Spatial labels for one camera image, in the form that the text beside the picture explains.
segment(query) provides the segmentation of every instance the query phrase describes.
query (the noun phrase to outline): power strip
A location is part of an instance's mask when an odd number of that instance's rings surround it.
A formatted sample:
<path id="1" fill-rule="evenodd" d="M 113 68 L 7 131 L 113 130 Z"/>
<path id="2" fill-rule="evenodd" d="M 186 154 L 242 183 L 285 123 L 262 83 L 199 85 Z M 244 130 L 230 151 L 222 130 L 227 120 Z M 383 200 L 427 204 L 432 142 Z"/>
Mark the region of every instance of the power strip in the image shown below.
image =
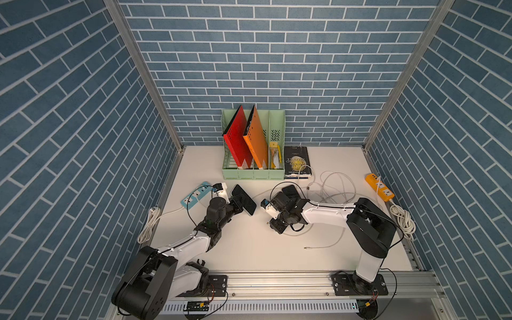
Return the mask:
<path id="1" fill-rule="evenodd" d="M 395 194 L 389 190 L 388 187 L 379 180 L 376 175 L 369 174 L 365 178 L 366 182 L 372 187 L 374 191 L 377 191 L 377 194 L 384 200 L 384 202 L 388 202 L 395 197 Z"/>
<path id="2" fill-rule="evenodd" d="M 183 200 L 181 200 L 181 205 L 184 208 L 187 208 L 187 202 L 188 202 L 188 208 L 192 208 L 196 203 L 199 202 L 205 195 L 210 193 L 211 187 L 210 183 L 205 181 L 197 186 L 199 188 L 198 190 L 194 191 L 193 193 L 188 194 Z"/>

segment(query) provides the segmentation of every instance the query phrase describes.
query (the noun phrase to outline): red folder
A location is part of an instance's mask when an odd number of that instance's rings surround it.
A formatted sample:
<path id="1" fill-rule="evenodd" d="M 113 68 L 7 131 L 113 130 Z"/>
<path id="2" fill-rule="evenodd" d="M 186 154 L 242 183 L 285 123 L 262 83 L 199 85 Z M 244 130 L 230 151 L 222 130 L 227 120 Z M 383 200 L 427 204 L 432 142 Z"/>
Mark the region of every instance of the red folder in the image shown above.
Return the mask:
<path id="1" fill-rule="evenodd" d="M 222 134 L 237 163 L 238 169 L 247 169 L 252 163 L 251 151 L 243 137 L 246 124 L 247 120 L 245 119 L 244 109 L 240 105 Z"/>

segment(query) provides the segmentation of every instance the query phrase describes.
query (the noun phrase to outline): mounting plate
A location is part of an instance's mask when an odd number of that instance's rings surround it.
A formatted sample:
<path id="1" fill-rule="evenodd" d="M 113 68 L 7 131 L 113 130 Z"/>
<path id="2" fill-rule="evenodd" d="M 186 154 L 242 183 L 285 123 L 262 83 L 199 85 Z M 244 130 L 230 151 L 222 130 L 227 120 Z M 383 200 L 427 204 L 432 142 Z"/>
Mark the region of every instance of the mounting plate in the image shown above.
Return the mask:
<path id="1" fill-rule="evenodd" d="M 191 297 L 191 296 L 204 296 L 204 297 L 210 296 L 211 297 L 211 286 L 212 285 L 215 288 L 214 293 L 215 293 L 216 297 L 226 296 L 226 291 L 224 291 L 224 289 L 226 289 L 226 287 L 227 287 L 227 276 L 226 275 L 209 275 L 208 276 L 208 285 L 207 285 L 207 288 L 209 288 L 209 289 L 206 290 L 204 292 L 204 294 L 202 294 L 202 295 L 194 295 L 192 293 L 184 292 L 178 296 L 179 297 Z"/>
<path id="2" fill-rule="evenodd" d="M 348 273 L 336 273 L 331 276 L 332 286 L 334 288 L 334 293 L 339 296 L 346 295 L 373 295 L 372 289 L 375 288 L 379 295 L 388 295 L 388 288 L 386 287 L 386 283 L 384 282 L 384 277 L 382 274 L 378 274 L 375 277 L 375 280 L 372 282 L 370 289 L 367 289 L 365 294 L 363 292 L 357 292 L 354 290 L 352 275 Z"/>

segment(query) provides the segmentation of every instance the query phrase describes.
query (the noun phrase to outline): light blue power strip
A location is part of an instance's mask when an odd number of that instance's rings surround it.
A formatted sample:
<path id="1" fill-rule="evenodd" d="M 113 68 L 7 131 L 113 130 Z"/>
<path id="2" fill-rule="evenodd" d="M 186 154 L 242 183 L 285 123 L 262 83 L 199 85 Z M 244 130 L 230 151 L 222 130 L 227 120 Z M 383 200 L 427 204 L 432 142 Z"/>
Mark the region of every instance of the light blue power strip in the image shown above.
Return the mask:
<path id="1" fill-rule="evenodd" d="M 204 185 L 203 188 L 199 188 L 198 190 L 194 191 L 193 193 L 188 194 L 183 200 L 181 200 L 181 205 L 184 208 L 187 208 L 187 200 L 188 200 L 188 209 L 190 209 L 196 203 L 198 203 L 199 200 L 201 200 L 205 195 L 210 193 L 210 191 L 211 191 L 210 185 L 211 184 L 209 182 L 205 181 L 205 182 L 201 183 L 200 185 L 198 185 L 197 187 L 200 187 L 202 185 Z"/>

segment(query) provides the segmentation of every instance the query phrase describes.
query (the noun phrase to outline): blue brick wallpaper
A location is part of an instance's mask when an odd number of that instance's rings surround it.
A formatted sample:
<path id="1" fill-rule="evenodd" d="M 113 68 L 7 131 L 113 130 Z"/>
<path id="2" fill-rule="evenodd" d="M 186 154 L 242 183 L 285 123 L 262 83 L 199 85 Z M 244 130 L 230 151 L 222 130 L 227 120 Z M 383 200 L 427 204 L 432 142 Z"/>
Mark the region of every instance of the blue brick wallpaper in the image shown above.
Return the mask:
<path id="1" fill-rule="evenodd" d="M 184 144 L 221 109 L 286 109 L 286 142 L 362 144 L 438 0 L 121 0 Z"/>
<path id="2" fill-rule="evenodd" d="M 465 319 L 512 313 L 511 18 L 456 0 L 370 152 Z"/>
<path id="3" fill-rule="evenodd" d="M 0 319 L 99 319 L 176 150 L 102 0 L 0 2 Z"/>

